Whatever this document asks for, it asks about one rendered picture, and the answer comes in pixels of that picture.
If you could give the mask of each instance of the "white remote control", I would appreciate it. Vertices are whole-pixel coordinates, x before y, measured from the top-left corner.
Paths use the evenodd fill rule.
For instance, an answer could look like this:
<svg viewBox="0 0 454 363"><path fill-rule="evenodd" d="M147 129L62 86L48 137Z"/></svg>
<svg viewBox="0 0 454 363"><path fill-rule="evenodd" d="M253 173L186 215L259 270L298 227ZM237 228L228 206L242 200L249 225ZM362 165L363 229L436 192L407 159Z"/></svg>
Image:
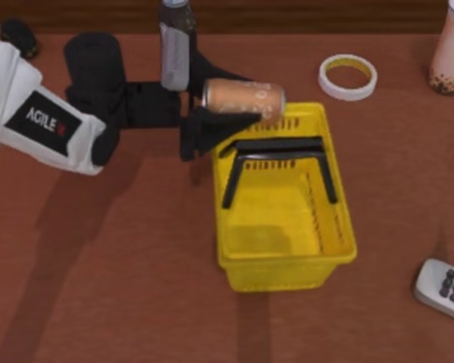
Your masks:
<svg viewBox="0 0 454 363"><path fill-rule="evenodd" d="M428 259L418 275L415 298L454 318L454 266Z"/></svg>

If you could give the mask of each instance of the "black handle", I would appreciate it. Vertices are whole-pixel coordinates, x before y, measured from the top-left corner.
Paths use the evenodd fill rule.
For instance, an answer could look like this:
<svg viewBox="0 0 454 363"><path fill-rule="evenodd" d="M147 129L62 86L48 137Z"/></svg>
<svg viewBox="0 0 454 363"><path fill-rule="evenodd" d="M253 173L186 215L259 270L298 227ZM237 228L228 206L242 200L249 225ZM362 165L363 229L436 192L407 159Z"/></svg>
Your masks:
<svg viewBox="0 0 454 363"><path fill-rule="evenodd" d="M248 160L292 160L315 157L325 184L326 194L330 203L337 203L333 178L321 138L280 138L261 140L235 141L222 150L220 157L225 157L231 150L238 151L232 164L222 200L222 208L229 209L234 200L235 191L241 179L244 163Z"/></svg>

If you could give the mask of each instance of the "wooden table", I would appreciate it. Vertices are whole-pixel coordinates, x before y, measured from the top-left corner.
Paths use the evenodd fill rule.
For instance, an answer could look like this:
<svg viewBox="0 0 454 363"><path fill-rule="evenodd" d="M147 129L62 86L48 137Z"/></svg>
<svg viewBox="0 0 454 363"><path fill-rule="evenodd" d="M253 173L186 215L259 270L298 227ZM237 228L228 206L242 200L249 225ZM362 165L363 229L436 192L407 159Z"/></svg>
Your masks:
<svg viewBox="0 0 454 363"><path fill-rule="evenodd" d="M121 36L129 80L158 79L156 36ZM68 36L34 64L64 94ZM359 257L318 290L238 295L216 264L212 180L192 181L176 131L124 132L98 177L0 150L0 363L454 363L454 320L412 297L429 256L454 263L454 98L425 84L432 36L205 36L216 64L320 101ZM367 57L376 92L316 82Z"/></svg>

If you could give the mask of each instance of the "bottle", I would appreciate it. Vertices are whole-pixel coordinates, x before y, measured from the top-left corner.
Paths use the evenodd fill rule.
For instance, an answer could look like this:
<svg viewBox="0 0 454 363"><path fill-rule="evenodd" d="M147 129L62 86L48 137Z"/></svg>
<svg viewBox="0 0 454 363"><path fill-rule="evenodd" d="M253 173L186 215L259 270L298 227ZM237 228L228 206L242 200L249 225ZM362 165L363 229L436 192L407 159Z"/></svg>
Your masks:
<svg viewBox="0 0 454 363"><path fill-rule="evenodd" d="M190 56L197 47L197 30L188 0L162 0L160 6L161 85L183 92L190 79Z"/></svg>

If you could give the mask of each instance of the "yellow container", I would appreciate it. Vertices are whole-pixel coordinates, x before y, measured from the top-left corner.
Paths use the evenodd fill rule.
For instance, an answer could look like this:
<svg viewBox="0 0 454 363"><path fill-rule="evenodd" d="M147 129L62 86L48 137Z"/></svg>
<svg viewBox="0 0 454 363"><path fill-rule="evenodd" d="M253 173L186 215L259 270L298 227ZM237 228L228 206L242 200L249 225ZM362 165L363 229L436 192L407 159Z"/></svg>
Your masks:
<svg viewBox="0 0 454 363"><path fill-rule="evenodd" d="M245 140L262 144L273 139L321 141L335 196L329 193L321 159L299 153L290 157L296 148L270 156L254 148L242 164L235 163ZM235 165L241 165L238 183L229 193ZM224 141L213 151L213 173L217 254L233 290L319 287L337 265L356 258L350 214L321 104L289 103L277 126L255 125Z"/></svg>

